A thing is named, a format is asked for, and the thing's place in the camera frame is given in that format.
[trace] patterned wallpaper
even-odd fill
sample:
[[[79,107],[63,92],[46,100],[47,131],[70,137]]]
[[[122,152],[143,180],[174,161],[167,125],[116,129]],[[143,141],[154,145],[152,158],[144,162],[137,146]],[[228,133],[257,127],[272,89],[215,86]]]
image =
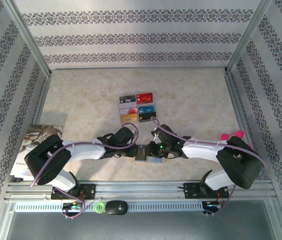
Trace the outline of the patterned wallpaper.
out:
[[[225,67],[260,0],[15,0],[51,69]]]
[[[45,76],[0,1],[0,208],[10,167],[34,119]]]
[[[232,72],[257,151],[271,162],[282,206],[282,0],[260,21]]]

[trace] magazine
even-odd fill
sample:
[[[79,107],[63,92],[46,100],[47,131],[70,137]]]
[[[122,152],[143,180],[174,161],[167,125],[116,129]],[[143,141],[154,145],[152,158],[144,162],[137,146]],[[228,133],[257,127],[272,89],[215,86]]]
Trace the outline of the magazine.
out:
[[[63,127],[61,126],[31,124],[26,131],[10,175],[14,176],[15,178],[22,178],[25,181],[33,180],[34,177],[27,167],[24,157],[49,136],[57,134],[59,137],[61,137],[62,132]]]

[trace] green object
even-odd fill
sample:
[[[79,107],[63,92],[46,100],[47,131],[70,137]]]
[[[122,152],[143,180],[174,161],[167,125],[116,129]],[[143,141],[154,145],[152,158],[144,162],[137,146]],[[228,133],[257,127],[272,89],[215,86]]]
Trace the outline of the green object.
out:
[[[98,202],[95,206],[94,206],[94,211],[97,214],[101,214],[105,211],[105,205],[102,202]]]

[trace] computer mouse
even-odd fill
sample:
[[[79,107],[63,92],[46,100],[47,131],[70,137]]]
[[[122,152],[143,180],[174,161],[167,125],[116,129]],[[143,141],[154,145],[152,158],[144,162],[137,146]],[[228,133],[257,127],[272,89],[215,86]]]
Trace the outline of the computer mouse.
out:
[[[127,213],[127,202],[120,200],[108,201],[105,205],[105,212],[111,215],[124,215]]]

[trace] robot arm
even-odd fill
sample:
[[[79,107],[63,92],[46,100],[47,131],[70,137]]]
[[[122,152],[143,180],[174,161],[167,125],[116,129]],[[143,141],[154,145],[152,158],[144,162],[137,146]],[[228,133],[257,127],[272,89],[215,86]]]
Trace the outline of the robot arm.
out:
[[[201,191],[208,195],[210,191],[216,191],[219,188],[230,185],[238,185],[241,188],[249,189],[254,180],[258,178],[260,172],[264,169],[263,163],[256,158],[259,157],[243,140],[233,136],[228,141],[202,141],[184,136],[181,140],[171,134],[172,130],[165,124],[156,128],[152,133],[154,141],[147,146],[146,155],[168,158],[168,155],[181,158],[201,158],[215,161],[221,164],[222,170],[208,171],[201,179]],[[255,154],[252,156],[240,148]]]
[[[25,162],[32,175],[36,177],[52,154],[61,147],[72,145],[57,153],[45,167],[37,180],[38,185],[52,184],[54,187],[67,192],[73,189],[79,189],[77,186],[79,183],[75,176],[72,173],[63,170],[63,167],[68,162],[83,159],[105,159],[114,156],[134,157],[138,150],[136,144],[121,149],[121,147],[128,146],[133,138],[133,132],[127,127],[122,127],[116,134],[110,133],[89,141],[93,144],[76,145],[76,142],[61,140],[58,135],[51,135],[25,156]],[[119,149],[113,149],[106,146],[112,146]]]
[[[162,128],[173,133],[165,124]],[[211,191],[230,185],[249,189],[254,180],[263,170],[263,164],[255,157],[243,151],[231,149],[230,147],[218,146],[218,144],[227,144],[237,146],[248,151],[254,152],[245,142],[238,137],[231,137],[228,141],[210,142],[214,145],[196,144],[195,139],[185,136],[184,141],[172,136],[160,128],[151,132],[154,140],[145,147],[145,155],[157,158],[169,158],[172,155],[175,158],[201,158],[219,162],[222,166],[221,171],[207,172],[200,181],[200,190],[203,194],[208,195]],[[107,134],[103,137],[94,139],[94,144],[74,145],[74,142],[61,140],[57,135],[48,137],[44,142],[32,150],[26,157],[27,163],[32,175],[35,177],[45,164],[47,159],[59,148],[68,144],[73,146],[61,150],[46,166],[37,184],[44,185],[47,183],[58,187],[63,191],[78,191],[79,183],[75,176],[63,170],[67,162],[83,159],[104,159],[111,157],[135,157],[138,154],[138,146],[133,144],[125,149],[113,149],[110,147],[95,145],[96,143],[112,146],[126,147],[134,138],[133,132],[122,127],[116,134]]]

